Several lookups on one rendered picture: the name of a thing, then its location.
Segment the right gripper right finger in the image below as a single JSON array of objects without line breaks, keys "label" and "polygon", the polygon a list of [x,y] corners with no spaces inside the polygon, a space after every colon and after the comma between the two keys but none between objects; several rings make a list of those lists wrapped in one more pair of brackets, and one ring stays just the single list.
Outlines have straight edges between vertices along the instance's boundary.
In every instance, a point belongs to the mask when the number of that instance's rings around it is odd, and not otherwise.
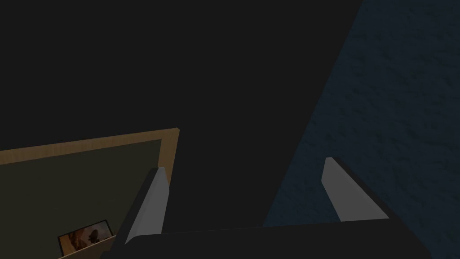
[{"label": "right gripper right finger", "polygon": [[321,183],[342,222],[398,219],[398,216],[338,157],[325,159]]}]

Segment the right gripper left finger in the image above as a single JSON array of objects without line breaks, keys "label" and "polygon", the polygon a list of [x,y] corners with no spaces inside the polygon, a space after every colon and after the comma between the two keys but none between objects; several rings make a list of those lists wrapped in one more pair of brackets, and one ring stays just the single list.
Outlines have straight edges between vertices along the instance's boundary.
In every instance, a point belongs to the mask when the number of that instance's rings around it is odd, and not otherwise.
[{"label": "right gripper left finger", "polygon": [[137,236],[160,234],[168,196],[165,168],[151,169],[116,234],[114,245],[123,246]]}]

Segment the framed picture on wall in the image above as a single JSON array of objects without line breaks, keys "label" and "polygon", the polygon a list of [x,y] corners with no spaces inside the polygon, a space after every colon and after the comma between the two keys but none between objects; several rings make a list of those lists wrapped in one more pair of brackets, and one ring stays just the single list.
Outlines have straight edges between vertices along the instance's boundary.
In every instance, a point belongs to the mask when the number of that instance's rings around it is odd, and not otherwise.
[{"label": "framed picture on wall", "polygon": [[57,239],[63,258],[113,237],[108,221],[103,220],[61,235]]}]

